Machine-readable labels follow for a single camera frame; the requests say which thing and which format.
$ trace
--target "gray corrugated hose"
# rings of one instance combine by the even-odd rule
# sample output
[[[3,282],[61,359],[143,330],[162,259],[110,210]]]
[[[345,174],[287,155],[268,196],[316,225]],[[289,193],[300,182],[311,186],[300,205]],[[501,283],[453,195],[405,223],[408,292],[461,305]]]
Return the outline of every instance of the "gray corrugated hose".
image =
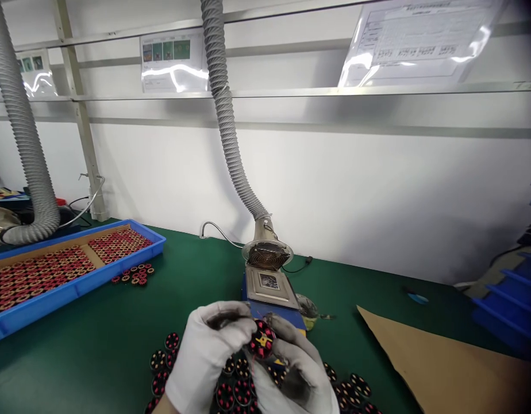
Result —
[[[238,150],[233,101],[227,76],[224,6],[222,0],[201,0],[201,10],[210,88],[216,105],[221,144],[224,148],[227,168],[229,169],[229,175],[237,190],[238,196],[248,210],[250,210],[254,219],[257,220],[270,214],[261,204],[260,200],[258,200],[254,191],[252,191],[247,176],[244,173],[241,153]]]
[[[59,208],[47,170],[40,138],[22,76],[14,54],[13,42],[0,1],[0,88],[9,121],[24,168],[24,175],[34,207],[32,224],[11,227],[1,233],[8,244],[22,245],[39,242],[51,236],[59,226]]]

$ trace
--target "metal stand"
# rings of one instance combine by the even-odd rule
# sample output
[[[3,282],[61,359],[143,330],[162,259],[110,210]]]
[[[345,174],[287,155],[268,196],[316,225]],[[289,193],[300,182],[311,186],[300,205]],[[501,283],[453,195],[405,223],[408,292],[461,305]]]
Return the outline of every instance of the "metal stand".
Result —
[[[70,27],[70,18],[66,0],[55,0],[55,25],[59,40],[70,39],[72,37],[72,28]],[[61,47],[64,60],[64,69],[68,78],[68,86],[71,95],[83,94],[82,77],[78,57],[74,46]],[[73,102],[76,123],[80,132],[82,142],[83,156],[86,160],[87,177],[89,178],[90,193],[95,194],[95,201],[91,206],[91,216],[97,221],[105,221],[110,218],[105,208],[105,200],[100,188],[99,168],[97,167],[97,157],[95,156],[95,147],[93,145],[93,135],[91,134],[91,125],[87,115],[85,102]]]

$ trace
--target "gloved hand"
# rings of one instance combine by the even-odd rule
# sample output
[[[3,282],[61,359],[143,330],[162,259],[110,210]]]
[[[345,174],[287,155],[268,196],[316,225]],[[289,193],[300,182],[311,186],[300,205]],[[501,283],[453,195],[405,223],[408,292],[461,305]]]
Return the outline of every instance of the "gloved hand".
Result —
[[[266,369],[253,360],[252,378],[263,414],[339,414],[338,402],[317,349],[290,322],[275,314],[265,316],[275,331],[274,355],[287,365],[279,390]]]
[[[181,414],[207,414],[225,362],[256,332],[244,302],[216,302],[191,312],[166,396]]]

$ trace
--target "white wall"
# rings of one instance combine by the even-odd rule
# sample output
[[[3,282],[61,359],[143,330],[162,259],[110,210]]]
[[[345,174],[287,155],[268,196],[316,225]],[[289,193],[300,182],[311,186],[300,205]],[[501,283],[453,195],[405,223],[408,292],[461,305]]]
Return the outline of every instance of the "white wall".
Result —
[[[75,35],[199,16],[197,0],[68,5]],[[244,7],[250,3],[225,0],[226,11]],[[230,24],[226,45],[348,39],[359,9]],[[15,44],[56,38],[46,0],[15,0],[5,13]],[[501,22],[524,19],[512,6]],[[77,50],[81,61],[126,58],[137,56],[138,40]],[[335,86],[345,53],[232,57],[230,85]],[[52,51],[51,61],[62,63],[60,52]],[[82,76],[87,93],[141,90],[138,65],[85,69]],[[526,79],[531,37],[523,35],[490,40],[468,81]],[[73,200],[87,193],[87,182],[76,181],[84,171],[78,130],[50,122],[72,120],[66,105],[33,107],[57,196]],[[453,283],[478,277],[531,222],[531,93],[237,99],[234,108],[250,183],[298,254]],[[251,216],[230,183],[212,101],[94,102],[88,109],[113,217],[194,234],[212,220],[237,241],[251,239]],[[5,185],[24,182],[2,120],[0,174]]]

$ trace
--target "cardboard sheet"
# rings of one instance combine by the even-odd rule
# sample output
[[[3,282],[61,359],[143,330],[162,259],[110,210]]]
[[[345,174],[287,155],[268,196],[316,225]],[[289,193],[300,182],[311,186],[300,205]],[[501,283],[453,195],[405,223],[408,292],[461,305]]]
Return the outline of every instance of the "cardboard sheet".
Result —
[[[426,414],[523,412],[530,363],[357,309]]]

